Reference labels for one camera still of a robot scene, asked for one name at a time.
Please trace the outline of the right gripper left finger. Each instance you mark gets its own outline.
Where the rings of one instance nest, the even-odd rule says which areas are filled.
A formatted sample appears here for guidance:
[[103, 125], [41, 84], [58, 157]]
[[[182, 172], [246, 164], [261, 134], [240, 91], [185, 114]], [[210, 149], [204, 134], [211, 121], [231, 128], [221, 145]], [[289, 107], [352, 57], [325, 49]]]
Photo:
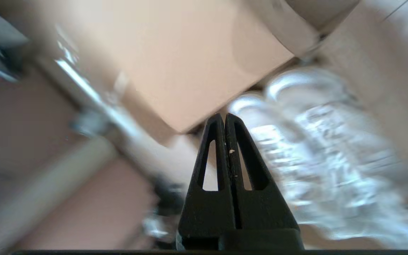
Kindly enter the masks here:
[[[217, 191], [203, 188], [210, 143], [215, 142]], [[177, 248], [218, 248], [222, 234], [235, 229], [228, 174], [225, 125], [220, 114], [205, 124], [188, 192], [177, 227]]]

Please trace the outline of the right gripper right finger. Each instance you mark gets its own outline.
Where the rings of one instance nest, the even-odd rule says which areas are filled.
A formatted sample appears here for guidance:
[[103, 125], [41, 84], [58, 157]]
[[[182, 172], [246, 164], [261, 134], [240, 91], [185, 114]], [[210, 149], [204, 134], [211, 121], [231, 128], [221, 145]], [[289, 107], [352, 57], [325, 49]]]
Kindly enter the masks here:
[[228, 114], [225, 140], [237, 229], [298, 229], [241, 118]]

